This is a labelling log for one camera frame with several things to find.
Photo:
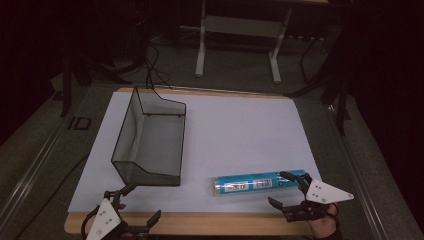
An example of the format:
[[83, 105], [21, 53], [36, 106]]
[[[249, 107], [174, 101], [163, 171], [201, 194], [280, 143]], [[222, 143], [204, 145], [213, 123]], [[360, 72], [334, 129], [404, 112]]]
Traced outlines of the black floor bracket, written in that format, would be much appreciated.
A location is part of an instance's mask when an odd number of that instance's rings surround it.
[[88, 130], [91, 123], [91, 118], [73, 117], [68, 125], [68, 130]]

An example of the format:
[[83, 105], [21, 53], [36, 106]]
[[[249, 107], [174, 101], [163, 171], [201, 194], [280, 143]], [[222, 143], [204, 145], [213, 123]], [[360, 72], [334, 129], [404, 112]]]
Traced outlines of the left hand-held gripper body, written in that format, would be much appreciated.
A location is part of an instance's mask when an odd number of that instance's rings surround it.
[[118, 191], [105, 192], [101, 203], [85, 219], [88, 223], [94, 218], [89, 231], [85, 232], [85, 240], [131, 240], [148, 235], [146, 226], [130, 226], [123, 220], [117, 208], [120, 198]]

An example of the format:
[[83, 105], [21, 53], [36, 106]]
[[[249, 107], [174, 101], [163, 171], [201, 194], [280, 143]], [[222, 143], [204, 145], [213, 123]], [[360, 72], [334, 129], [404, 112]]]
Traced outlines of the metal floor rail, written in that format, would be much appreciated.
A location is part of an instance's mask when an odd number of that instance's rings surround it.
[[0, 208], [0, 235], [7, 231], [15, 218], [17, 212], [36, 182], [41, 170], [50, 158], [62, 131], [66, 128], [69, 122], [69, 119], [69, 116], [65, 116], [60, 117], [57, 120], [52, 132], [48, 135], [48, 138], [42, 145], [40, 151], [15, 185], [11, 195]]
[[337, 108], [338, 105], [329, 105], [324, 107], [327, 117], [333, 124], [333, 129], [338, 136], [342, 150], [344, 151], [347, 169], [355, 189], [355, 199], [361, 204], [364, 216], [367, 219], [370, 231], [372, 232], [373, 240], [387, 240], [386, 230], [382, 225], [380, 216], [375, 208], [372, 196], [370, 195], [368, 185], [364, 180], [364, 178], [367, 177], [367, 174], [360, 169], [358, 158], [354, 153], [355, 148], [349, 141], [348, 126], [344, 122], [345, 115], [342, 115], [342, 125], [339, 126], [337, 124]]

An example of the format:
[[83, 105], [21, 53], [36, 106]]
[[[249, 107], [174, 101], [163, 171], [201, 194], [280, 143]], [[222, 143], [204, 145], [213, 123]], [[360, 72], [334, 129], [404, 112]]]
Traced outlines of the white table sheet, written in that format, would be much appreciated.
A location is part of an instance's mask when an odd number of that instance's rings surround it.
[[[214, 196], [213, 178], [226, 175], [305, 170], [321, 180], [292, 100], [161, 94], [186, 103], [181, 185], [137, 187], [123, 198], [126, 212], [270, 213], [267, 196], [297, 205], [294, 188]], [[69, 213], [91, 211], [106, 190], [125, 184], [111, 163], [131, 93], [113, 93]]]

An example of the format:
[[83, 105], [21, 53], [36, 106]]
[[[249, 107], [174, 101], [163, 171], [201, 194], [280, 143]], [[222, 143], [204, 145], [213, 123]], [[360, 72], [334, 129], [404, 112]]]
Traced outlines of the white metal desk frame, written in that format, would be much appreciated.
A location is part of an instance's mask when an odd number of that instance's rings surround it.
[[280, 84], [282, 78], [278, 65], [278, 55], [283, 39], [285, 37], [293, 9], [288, 8], [285, 11], [281, 22], [253, 20], [234, 17], [224, 17], [208, 15], [206, 13], [207, 0], [201, 1], [200, 17], [200, 41], [195, 67], [195, 76], [202, 77], [204, 74], [206, 45], [205, 37], [207, 32], [236, 34], [243, 36], [267, 37], [276, 40], [275, 47], [268, 52], [268, 59], [271, 68], [273, 81]]

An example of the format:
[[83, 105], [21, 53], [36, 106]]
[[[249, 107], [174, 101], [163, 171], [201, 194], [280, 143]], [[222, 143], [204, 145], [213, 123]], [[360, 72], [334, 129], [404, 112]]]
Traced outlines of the person's right hand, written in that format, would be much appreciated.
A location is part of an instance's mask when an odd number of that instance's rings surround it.
[[336, 219], [337, 214], [337, 205], [331, 204], [325, 217], [313, 221], [308, 221], [308, 225], [314, 240], [343, 239], [343, 235], [339, 229], [339, 224]]

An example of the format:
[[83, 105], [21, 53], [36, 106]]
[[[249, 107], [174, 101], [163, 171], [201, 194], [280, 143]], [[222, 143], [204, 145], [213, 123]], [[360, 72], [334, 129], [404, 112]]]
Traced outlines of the blue cylindrical tube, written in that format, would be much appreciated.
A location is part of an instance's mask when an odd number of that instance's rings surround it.
[[281, 171], [242, 175], [219, 176], [213, 179], [215, 196], [238, 195], [253, 192], [297, 188], [296, 180], [287, 179]]

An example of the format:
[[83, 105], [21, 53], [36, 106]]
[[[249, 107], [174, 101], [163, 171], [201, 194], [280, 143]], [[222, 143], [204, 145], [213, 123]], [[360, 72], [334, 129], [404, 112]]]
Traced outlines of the black metal stand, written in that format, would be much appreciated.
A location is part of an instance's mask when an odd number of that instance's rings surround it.
[[328, 26], [327, 29], [329, 32], [336, 34], [336, 36], [320, 69], [305, 87], [285, 93], [286, 97], [297, 98], [320, 87], [324, 87], [320, 101], [322, 104], [330, 106], [337, 100], [335, 124], [342, 136], [345, 135], [344, 117], [346, 114], [347, 90], [350, 78], [347, 64], [349, 55], [347, 45], [351, 28], [350, 21], [340, 26]]
[[92, 68], [94, 71], [112, 82], [118, 84], [129, 84], [129, 81], [120, 78], [114, 72], [101, 66], [87, 55], [84, 55], [77, 50], [72, 50], [71, 52], [65, 51], [62, 61], [62, 91], [59, 95], [59, 98], [62, 101], [61, 117], [65, 117], [72, 107], [71, 78], [75, 77], [80, 84], [88, 86], [91, 82], [88, 68]]

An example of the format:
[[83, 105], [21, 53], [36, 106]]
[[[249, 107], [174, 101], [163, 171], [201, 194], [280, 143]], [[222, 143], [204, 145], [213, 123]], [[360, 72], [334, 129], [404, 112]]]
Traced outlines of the black mesh basket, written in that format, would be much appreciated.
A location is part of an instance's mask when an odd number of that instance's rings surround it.
[[123, 182], [180, 185], [185, 122], [184, 103], [133, 89], [111, 157]]

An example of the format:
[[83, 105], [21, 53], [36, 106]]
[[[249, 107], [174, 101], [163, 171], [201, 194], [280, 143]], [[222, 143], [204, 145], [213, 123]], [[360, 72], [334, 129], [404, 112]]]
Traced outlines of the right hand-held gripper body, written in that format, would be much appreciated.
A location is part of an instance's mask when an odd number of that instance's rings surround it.
[[304, 200], [297, 206], [285, 207], [284, 216], [288, 222], [313, 221], [327, 215], [331, 204], [354, 199], [352, 193], [312, 179], [309, 174], [299, 176], [299, 190]]

